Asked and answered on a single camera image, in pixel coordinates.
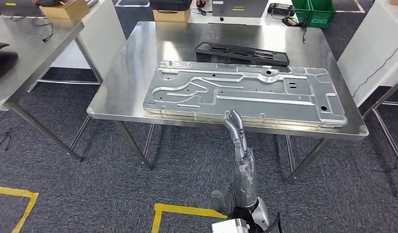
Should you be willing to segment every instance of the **yellow floor tape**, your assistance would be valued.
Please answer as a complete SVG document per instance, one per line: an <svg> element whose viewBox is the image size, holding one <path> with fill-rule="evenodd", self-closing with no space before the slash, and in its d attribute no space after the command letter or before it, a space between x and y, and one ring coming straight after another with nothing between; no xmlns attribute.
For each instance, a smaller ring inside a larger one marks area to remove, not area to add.
<svg viewBox="0 0 398 233"><path fill-rule="evenodd" d="M171 212L185 215L198 215L205 217L227 218L226 216L210 209L187 207L180 205L167 205L162 203L155 204L155 218L153 219L152 233L158 233L162 212Z"/></svg>
<svg viewBox="0 0 398 233"><path fill-rule="evenodd" d="M21 227L23 226L24 222L26 221L26 218L29 216L32 208L34 207L35 201L37 200L37 197L38 197L38 193L32 193L32 192L30 192L28 190L24 190L24 189L0 187L0 194L30 198L30 201L27 204L26 210L24 211L23 217L21 217L20 221L18 221L16 227L14 227L14 229L12 231L12 233L19 233L21 230Z"/></svg>

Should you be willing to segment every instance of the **green plastic bin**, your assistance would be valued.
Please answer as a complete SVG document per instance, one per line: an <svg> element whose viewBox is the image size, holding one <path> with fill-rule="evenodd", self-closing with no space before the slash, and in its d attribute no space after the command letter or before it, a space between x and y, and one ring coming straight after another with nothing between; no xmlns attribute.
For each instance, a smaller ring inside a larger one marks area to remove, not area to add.
<svg viewBox="0 0 398 233"><path fill-rule="evenodd" d="M299 23L308 22L309 15L311 14L309 0L292 0L292 4L296 8L296 15Z"/></svg>
<svg viewBox="0 0 398 233"><path fill-rule="evenodd" d="M336 15L332 0L308 0L311 4L311 15L308 27L328 28Z"/></svg>

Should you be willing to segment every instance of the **power cord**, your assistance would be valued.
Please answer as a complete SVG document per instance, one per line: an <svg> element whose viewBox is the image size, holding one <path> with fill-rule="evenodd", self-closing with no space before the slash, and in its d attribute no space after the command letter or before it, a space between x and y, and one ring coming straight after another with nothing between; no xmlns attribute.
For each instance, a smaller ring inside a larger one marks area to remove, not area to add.
<svg viewBox="0 0 398 233"><path fill-rule="evenodd" d="M207 13L213 13L213 11L205 11L205 10L203 10L202 8L193 8L193 9L191 9L190 10L190 12L192 12L192 13L195 13L195 14L198 14L198 15L203 15L203 16L206 16L207 15Z"/></svg>
<svg viewBox="0 0 398 233"><path fill-rule="evenodd" d="M11 16L10 17L10 20L11 21L14 21L14 22L17 22L17 21L21 21L21 20L23 20L24 18L25 18L26 16Z"/></svg>
<svg viewBox="0 0 398 233"><path fill-rule="evenodd" d="M48 40L50 40L51 39L51 37L54 35L54 26L53 26L53 23L43 23L43 24L35 24L35 20L36 20L37 18L33 18L32 19L32 25L34 26L34 27L44 27L44 26L48 26L48 25L50 25L51 27L52 27L52 33L50 33L50 35L49 36L47 36L46 38L44 38L44 39L42 39L42 41L43 42L47 42Z"/></svg>
<svg viewBox="0 0 398 233"><path fill-rule="evenodd" d="M383 65L381 67L379 67L377 70L375 70L375 72L373 72L373 74L371 74L369 77L367 77L367 79L365 80L364 83L360 84L358 86L358 88L356 88L356 91L353 92L352 97L355 97L356 92L359 91L359 88L361 88L361 86L365 85L367 83L367 81L369 81L369 79L372 78L373 75L375 75L379 70L381 70L386 65L386 63L395 55L396 51L398 51L398 47L395 49L395 51L393 51L392 55L385 60L385 62L383 63Z"/></svg>
<svg viewBox="0 0 398 233"><path fill-rule="evenodd" d="M11 126L10 129L9 129L8 131L6 131L6 132L0 134L0 136L4 136L4 138L0 141L0 145L5 141L6 138L9 138L9 139L8 139L8 142L7 142L7 146L6 146L6 148L5 148L4 151L7 151L8 146L10 145L10 141L11 141L10 131L11 131L12 128L13 128L13 126Z"/></svg>
<svg viewBox="0 0 398 233"><path fill-rule="evenodd" d="M282 23L289 27L299 27L300 30L303 32L302 43L306 42L305 34L306 34L306 31L308 30L308 24L306 22L298 23L297 19L295 19L295 18L285 17L282 19Z"/></svg>
<svg viewBox="0 0 398 233"><path fill-rule="evenodd" d="M265 231L263 231L263 233L271 232L276 227L276 225L279 230L279 233L283 233L282 224L280 223L280 213L279 212L276 214L276 219L273 221L273 223L270 224L270 226Z"/></svg>

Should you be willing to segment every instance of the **robotic hand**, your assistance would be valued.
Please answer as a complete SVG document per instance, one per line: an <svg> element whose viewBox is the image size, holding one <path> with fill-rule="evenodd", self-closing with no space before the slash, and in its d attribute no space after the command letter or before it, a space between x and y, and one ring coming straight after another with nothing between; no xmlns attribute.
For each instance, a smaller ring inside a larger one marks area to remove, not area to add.
<svg viewBox="0 0 398 233"><path fill-rule="evenodd" d="M212 224L214 233L264 233L279 225L277 218L269 227L267 208L262 198L257 197L253 152L247 147L243 131L243 121L239 113L232 109L225 119L226 127L235 145L235 170L233 182L224 190L211 193L212 208L227 215L227 221Z"/></svg>

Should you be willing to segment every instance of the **aluminum plate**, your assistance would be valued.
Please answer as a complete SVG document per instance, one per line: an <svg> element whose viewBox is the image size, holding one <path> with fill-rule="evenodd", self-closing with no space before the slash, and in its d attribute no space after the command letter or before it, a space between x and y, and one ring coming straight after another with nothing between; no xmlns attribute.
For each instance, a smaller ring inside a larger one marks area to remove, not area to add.
<svg viewBox="0 0 398 233"><path fill-rule="evenodd" d="M341 127L345 112L326 69L161 61L143 108L157 114Z"/></svg>

